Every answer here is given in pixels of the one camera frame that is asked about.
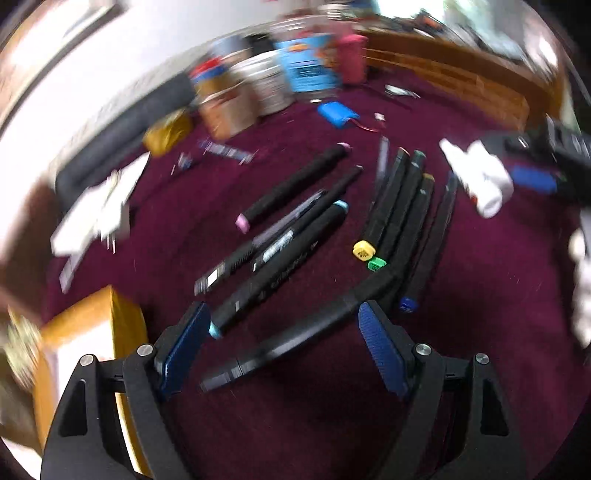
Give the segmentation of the white gloved right hand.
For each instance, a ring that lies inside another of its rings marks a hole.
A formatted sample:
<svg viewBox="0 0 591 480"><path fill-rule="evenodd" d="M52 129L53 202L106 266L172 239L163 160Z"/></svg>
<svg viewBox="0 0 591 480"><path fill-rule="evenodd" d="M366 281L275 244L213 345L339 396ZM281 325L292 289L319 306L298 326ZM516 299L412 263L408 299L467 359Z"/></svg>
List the white gloved right hand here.
<svg viewBox="0 0 591 480"><path fill-rule="evenodd" d="M581 229L570 237L569 257L574 263L574 290L572 296L571 330L580 346L590 346L590 256L587 254L585 238Z"/></svg>

